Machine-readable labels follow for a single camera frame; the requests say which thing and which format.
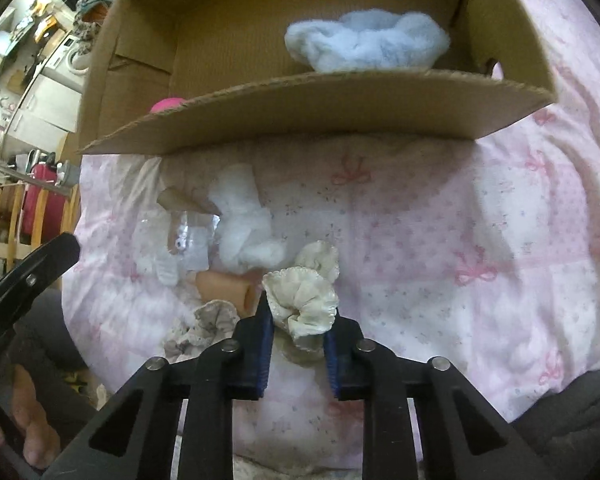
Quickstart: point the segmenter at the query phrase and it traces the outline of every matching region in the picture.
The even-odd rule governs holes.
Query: clear plastic packaging
[[[167,248],[178,256],[178,267],[184,273],[209,268],[211,248],[219,217],[193,211],[171,212]]]

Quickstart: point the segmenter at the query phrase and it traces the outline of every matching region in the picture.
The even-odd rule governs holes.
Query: white fluffy cloth
[[[349,12],[337,22],[293,23],[285,34],[291,57],[322,73],[431,68],[450,43],[426,14],[381,9]]]
[[[331,283],[340,275],[338,249],[323,240],[305,245],[296,256],[296,267],[313,269]]]
[[[271,211],[260,205],[249,164],[224,168],[209,187],[208,197],[222,213],[217,234],[226,270],[241,274],[255,267],[275,269],[282,263],[286,243],[273,237]]]

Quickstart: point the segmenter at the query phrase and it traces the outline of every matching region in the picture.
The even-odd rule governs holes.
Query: black clamp
[[[78,434],[43,480],[169,480],[182,401],[178,478],[233,478],[232,399],[258,400],[269,377],[273,320],[266,295],[232,338],[170,365],[149,359]]]
[[[69,233],[62,233],[41,245],[0,280],[0,354],[5,351],[15,331],[14,323],[24,316],[46,288],[80,259],[80,245]],[[24,462],[24,438],[0,407],[0,427],[5,436],[11,465],[24,478],[36,478],[37,471]]]
[[[546,465],[444,357],[399,358],[339,314],[324,338],[338,400],[365,401],[363,480],[416,480],[413,399],[427,480],[551,480]]]

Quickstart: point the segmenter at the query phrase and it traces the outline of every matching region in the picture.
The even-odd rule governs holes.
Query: wooden chair
[[[13,205],[10,204],[10,217],[8,220],[8,241],[7,243],[0,242],[0,258],[6,260],[6,271],[9,272],[17,260],[26,257],[31,251],[38,248],[42,243],[42,227],[45,217],[46,201],[49,196],[49,191],[40,189],[36,200],[36,209],[33,221],[33,229],[31,233],[30,244],[25,244],[20,241],[20,229],[22,226],[22,203],[24,199],[25,186],[23,182],[13,184],[14,197]],[[0,200],[5,193],[5,187],[0,187]],[[62,220],[60,232],[74,232],[75,226],[78,223],[80,216],[80,190],[78,186],[74,186],[71,194],[64,201],[62,208]]]

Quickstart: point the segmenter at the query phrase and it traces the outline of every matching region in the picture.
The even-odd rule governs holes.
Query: washing machine
[[[76,92],[82,93],[89,69],[75,66],[77,56],[78,38],[69,34],[45,61],[42,74]]]

